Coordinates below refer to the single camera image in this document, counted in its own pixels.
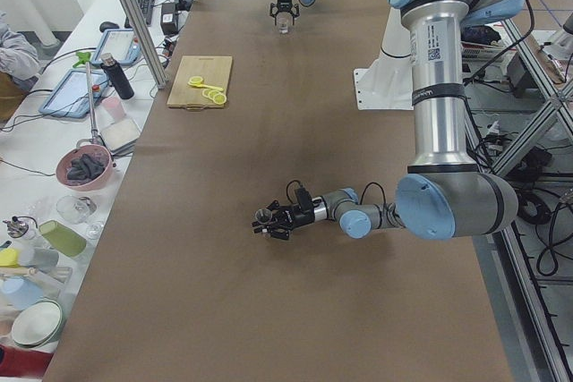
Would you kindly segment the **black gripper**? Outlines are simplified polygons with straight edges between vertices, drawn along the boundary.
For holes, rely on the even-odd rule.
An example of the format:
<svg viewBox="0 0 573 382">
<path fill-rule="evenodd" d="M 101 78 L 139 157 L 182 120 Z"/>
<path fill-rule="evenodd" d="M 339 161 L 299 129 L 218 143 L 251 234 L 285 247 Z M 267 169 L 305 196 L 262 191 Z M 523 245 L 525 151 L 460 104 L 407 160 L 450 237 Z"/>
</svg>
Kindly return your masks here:
<svg viewBox="0 0 573 382">
<path fill-rule="evenodd" d="M 300 16 L 299 4 L 293 4 L 292 0 L 277 0 L 277 4 L 269 4 L 269 16 L 273 19 L 274 24 L 277 24 L 278 9 L 291 9 L 292 23 Z"/>
<path fill-rule="evenodd" d="M 279 220 L 282 228 L 262 229 L 262 233 L 268 237 L 278 240 L 288 240 L 290 231 L 315 222 L 314 209 L 303 211 L 299 205 L 284 206 L 277 200 L 273 200 L 267 207 L 257 209 L 254 218 L 256 220 Z"/>
</svg>

